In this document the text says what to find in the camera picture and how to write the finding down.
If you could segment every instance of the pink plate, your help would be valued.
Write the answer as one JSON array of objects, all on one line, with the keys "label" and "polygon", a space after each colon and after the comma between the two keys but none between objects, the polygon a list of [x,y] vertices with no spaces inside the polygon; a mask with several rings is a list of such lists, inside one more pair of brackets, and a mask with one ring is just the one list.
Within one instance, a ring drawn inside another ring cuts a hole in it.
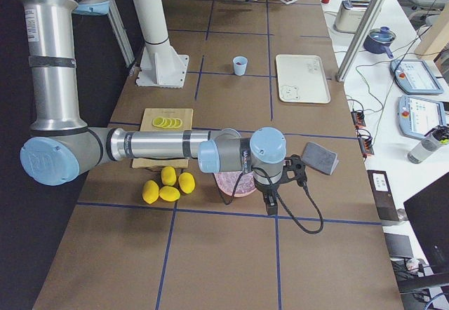
[{"label": "pink plate", "polygon": [[[218,187],[228,196],[232,195],[234,186],[237,179],[239,178],[240,171],[237,172],[220,172],[214,173],[215,179],[217,180]],[[243,175],[240,179],[239,185],[234,196],[241,197],[247,196],[256,190],[254,186],[253,173],[247,173]]]}]

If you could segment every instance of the toaster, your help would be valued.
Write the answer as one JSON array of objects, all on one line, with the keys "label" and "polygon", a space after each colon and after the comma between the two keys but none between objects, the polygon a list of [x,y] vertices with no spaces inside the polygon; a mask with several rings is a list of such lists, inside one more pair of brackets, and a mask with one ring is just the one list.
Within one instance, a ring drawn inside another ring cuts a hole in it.
[{"label": "toaster", "polygon": [[335,29],[344,33],[355,33],[365,14],[370,0],[342,0],[335,19]]}]

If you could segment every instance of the light blue cup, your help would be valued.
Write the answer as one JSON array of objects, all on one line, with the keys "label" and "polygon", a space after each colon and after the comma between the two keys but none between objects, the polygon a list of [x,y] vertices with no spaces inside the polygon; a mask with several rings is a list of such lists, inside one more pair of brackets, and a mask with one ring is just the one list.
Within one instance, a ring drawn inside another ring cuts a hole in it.
[{"label": "light blue cup", "polygon": [[237,76],[242,76],[245,74],[246,65],[248,64],[248,59],[244,56],[236,56],[232,62],[234,63],[234,73]]}]

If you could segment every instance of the black floor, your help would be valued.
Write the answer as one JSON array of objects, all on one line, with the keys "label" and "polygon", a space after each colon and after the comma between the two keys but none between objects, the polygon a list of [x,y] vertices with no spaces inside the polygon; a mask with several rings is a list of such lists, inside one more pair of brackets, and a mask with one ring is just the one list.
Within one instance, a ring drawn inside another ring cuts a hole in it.
[{"label": "black floor", "polygon": [[[142,35],[132,0],[116,0],[135,52]],[[0,0],[0,310],[31,309],[85,175],[59,187],[28,177],[19,152],[34,121],[24,11]],[[81,118],[106,126],[128,74],[107,16],[74,15]]]}]

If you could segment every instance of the wooden cutting board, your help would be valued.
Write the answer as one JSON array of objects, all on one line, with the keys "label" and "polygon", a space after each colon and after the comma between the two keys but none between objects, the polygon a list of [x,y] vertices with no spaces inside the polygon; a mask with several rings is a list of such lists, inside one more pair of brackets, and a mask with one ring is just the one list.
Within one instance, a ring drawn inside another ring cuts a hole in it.
[{"label": "wooden cutting board", "polygon": [[[140,131],[184,131],[192,129],[193,109],[169,109],[169,108],[146,108],[143,114]],[[152,122],[158,116],[182,119],[182,125],[176,129],[163,129],[153,126]],[[151,159],[133,159],[133,168],[154,168],[155,170],[164,166],[172,166],[174,168],[187,168],[189,161],[187,159],[177,159],[171,161],[154,161]]]}]

